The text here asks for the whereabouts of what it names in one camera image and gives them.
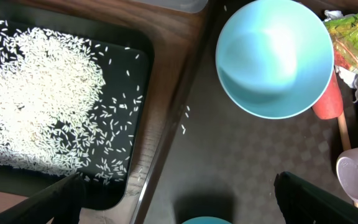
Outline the light blue bowl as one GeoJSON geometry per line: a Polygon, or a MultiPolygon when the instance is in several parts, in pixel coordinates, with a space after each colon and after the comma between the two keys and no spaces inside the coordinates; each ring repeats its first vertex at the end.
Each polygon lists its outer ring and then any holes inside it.
{"type": "Polygon", "coordinates": [[[322,20],[291,0],[252,1],[223,26],[216,70],[230,99],[266,119],[286,119],[312,107],[334,68],[333,43],[322,20]]]}

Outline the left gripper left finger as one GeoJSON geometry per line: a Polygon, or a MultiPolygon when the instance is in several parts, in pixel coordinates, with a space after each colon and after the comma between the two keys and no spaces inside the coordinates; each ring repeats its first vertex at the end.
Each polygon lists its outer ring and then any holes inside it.
{"type": "Polygon", "coordinates": [[[82,177],[72,174],[0,213],[0,224],[77,224],[86,199],[82,177]]]}

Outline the white rice pile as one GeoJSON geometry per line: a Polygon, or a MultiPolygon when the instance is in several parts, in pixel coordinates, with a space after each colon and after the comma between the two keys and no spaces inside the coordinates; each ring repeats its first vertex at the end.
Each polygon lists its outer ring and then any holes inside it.
{"type": "Polygon", "coordinates": [[[75,137],[99,132],[90,111],[106,86],[103,54],[90,39],[51,29],[10,34],[0,19],[0,166],[82,176],[82,157],[55,139],[57,123],[75,137]]]}

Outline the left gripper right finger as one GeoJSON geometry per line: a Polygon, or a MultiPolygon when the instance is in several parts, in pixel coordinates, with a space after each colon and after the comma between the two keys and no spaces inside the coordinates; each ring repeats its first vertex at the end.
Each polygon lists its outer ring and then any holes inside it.
{"type": "Polygon", "coordinates": [[[358,208],[290,172],[276,175],[274,187],[286,224],[358,224],[358,208]]]}

